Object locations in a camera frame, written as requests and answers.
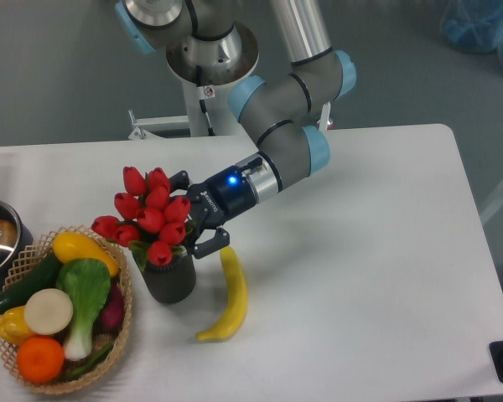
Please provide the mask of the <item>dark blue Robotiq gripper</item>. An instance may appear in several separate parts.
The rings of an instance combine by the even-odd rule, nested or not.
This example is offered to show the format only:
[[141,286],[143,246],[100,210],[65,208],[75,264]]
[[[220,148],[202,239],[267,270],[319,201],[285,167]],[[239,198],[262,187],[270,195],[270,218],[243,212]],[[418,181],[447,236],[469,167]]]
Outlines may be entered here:
[[192,255],[196,259],[228,246],[230,234],[220,226],[280,190],[277,169],[262,152],[252,154],[202,183],[192,184],[185,170],[171,176],[169,183],[171,197],[187,195],[190,200],[189,216],[195,222],[194,236],[198,238],[205,230],[215,229],[211,239],[192,246]]

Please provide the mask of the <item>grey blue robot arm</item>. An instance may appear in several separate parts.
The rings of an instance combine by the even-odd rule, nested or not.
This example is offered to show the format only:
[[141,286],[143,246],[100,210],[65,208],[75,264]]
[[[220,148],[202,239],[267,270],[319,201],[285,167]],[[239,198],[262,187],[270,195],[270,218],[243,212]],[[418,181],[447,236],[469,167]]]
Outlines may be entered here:
[[191,202],[196,226],[189,244],[196,258],[230,243],[225,222],[301,181],[329,162],[329,144],[310,115],[350,91],[356,82],[350,56],[332,48],[315,1],[275,1],[272,10],[288,50],[292,72],[274,85],[252,71],[257,42],[235,20],[231,1],[120,1],[116,10],[145,53],[164,49],[170,68],[191,85],[192,131],[215,135],[240,126],[256,152],[192,184],[175,177]]

